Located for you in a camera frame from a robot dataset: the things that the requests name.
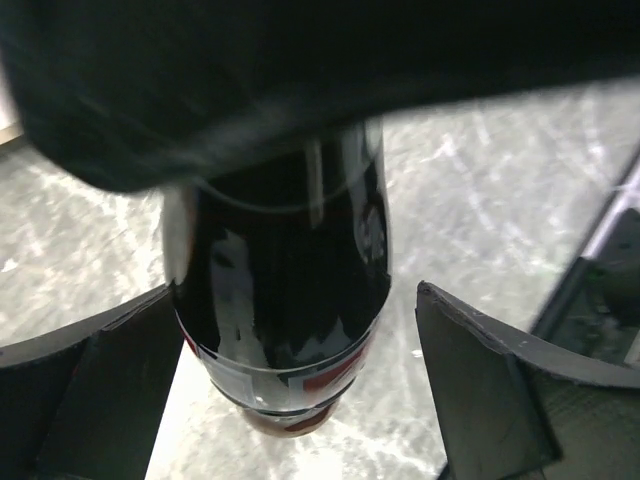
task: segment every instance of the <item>gray marble surface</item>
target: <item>gray marble surface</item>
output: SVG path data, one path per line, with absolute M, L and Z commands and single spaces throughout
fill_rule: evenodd
M 421 279 L 527 328 L 638 140 L 640 85 L 392 115 L 395 280 L 365 370 L 295 440 L 243 424 L 185 351 L 149 480 L 419 479 L 444 461 L 413 307 Z M 0 344 L 162 282 L 157 193 L 106 194 L 23 149 L 0 160 Z

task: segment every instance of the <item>bottle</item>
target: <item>bottle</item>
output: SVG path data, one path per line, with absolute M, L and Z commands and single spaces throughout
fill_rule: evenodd
M 264 433 L 318 428 L 364 364 L 391 286 L 381 132 L 379 121 L 358 124 L 165 191 L 180 327 Z

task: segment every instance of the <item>black cloth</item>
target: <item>black cloth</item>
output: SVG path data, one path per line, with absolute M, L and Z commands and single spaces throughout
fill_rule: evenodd
M 636 74 L 637 0 L 2 0 L 27 139 L 105 190 L 415 105 Z

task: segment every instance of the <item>white surface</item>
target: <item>white surface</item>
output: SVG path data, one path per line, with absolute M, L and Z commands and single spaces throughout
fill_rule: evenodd
M 4 73 L 0 69 L 0 130 L 13 125 L 16 122 L 16 114 L 13 110 L 11 98 L 7 91 Z

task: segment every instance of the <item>bottle label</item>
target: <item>bottle label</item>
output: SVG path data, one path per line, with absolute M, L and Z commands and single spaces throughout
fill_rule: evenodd
M 341 392 L 355 379 L 364 366 L 373 335 L 368 335 L 362 344 L 340 362 L 307 375 L 289 378 L 291 396 L 296 401 L 303 399 L 310 405 L 327 400 L 327 392 Z
M 184 325 L 180 320 L 180 315 L 178 315 L 177 312 L 176 318 L 178 319 L 178 325 L 180 326 L 180 330 L 182 331 L 182 335 L 184 336 L 187 345 L 189 345 L 191 351 L 196 357 L 198 357 L 198 359 L 200 359 L 201 363 L 207 369 L 209 377 L 213 381 L 214 385 L 216 385 L 216 387 L 222 390 L 225 394 L 245 406 L 257 408 L 256 395 L 253 391 L 251 375 L 226 367 L 220 362 L 216 362 L 211 355 L 199 348 L 191 335 L 187 333 L 187 330 L 184 328 Z
M 177 313 L 176 317 L 187 344 L 222 393 L 244 407 L 280 412 L 314 408 L 344 391 L 362 369 L 377 326 L 375 321 L 354 350 L 337 362 L 328 361 L 326 366 L 320 364 L 293 372 L 253 370 L 252 375 L 248 372 L 250 367 L 226 365 L 221 358 L 198 346 Z

